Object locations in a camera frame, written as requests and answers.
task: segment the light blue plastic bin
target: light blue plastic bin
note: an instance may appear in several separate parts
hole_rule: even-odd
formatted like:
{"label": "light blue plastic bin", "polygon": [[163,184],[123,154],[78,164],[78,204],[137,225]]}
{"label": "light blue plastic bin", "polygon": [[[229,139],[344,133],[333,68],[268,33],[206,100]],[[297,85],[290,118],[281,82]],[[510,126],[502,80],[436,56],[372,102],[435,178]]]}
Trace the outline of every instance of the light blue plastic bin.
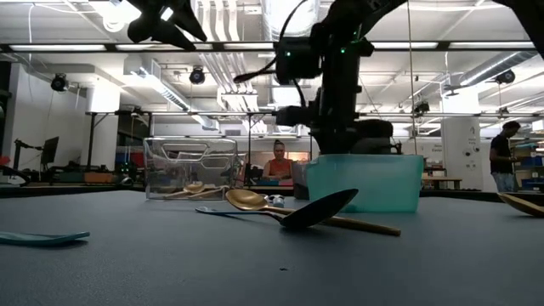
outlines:
{"label": "light blue plastic bin", "polygon": [[423,156],[326,155],[306,166],[309,199],[356,188],[343,213],[414,213],[419,202]]}

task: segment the transparent container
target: transparent container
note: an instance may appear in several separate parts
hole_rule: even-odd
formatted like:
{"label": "transparent container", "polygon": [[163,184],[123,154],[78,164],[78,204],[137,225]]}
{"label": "transparent container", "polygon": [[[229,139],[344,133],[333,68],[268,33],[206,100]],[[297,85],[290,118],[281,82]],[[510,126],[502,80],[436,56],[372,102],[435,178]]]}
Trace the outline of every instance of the transparent container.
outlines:
{"label": "transparent container", "polygon": [[311,201],[356,188],[343,213],[413,213],[417,210],[423,156],[325,155],[306,167]]}
{"label": "transparent container", "polygon": [[148,199],[224,200],[240,171],[231,139],[151,138],[144,153]]}

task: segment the computer monitor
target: computer monitor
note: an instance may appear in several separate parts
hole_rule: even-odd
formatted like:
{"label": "computer monitor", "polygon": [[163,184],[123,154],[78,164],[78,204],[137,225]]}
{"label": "computer monitor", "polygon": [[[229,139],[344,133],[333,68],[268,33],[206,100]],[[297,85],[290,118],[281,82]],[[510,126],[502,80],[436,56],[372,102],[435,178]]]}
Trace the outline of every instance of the computer monitor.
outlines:
{"label": "computer monitor", "polygon": [[47,164],[54,162],[54,156],[57,154],[57,147],[59,146],[59,137],[45,140],[42,149],[42,161],[41,164],[47,166]]}

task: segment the man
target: man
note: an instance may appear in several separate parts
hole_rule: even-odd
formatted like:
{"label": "man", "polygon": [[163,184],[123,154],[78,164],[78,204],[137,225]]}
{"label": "man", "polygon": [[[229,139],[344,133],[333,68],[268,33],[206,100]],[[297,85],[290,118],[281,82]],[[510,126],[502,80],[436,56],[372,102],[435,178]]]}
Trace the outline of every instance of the man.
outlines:
{"label": "man", "polygon": [[519,123],[507,122],[502,126],[501,133],[491,141],[491,175],[499,192],[514,192],[512,164],[518,159],[511,156],[508,139],[515,135],[519,128],[521,128]]}

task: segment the desk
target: desk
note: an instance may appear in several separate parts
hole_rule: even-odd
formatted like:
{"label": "desk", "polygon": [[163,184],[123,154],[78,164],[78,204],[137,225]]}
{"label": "desk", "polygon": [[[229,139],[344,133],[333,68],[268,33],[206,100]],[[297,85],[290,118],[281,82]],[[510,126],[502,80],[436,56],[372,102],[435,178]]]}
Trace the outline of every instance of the desk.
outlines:
{"label": "desk", "polygon": [[422,178],[423,182],[431,182],[433,189],[440,190],[440,182],[453,182],[453,188],[459,190],[461,188],[462,178],[447,178],[447,177],[426,177]]}
{"label": "desk", "polygon": [[422,198],[415,214],[349,215],[399,227],[401,237],[320,225],[291,232],[272,218],[208,216],[198,206],[232,209],[134,191],[2,199],[2,230],[91,236],[64,248],[0,245],[0,304],[544,304],[544,244],[535,240],[544,223],[506,204]]}

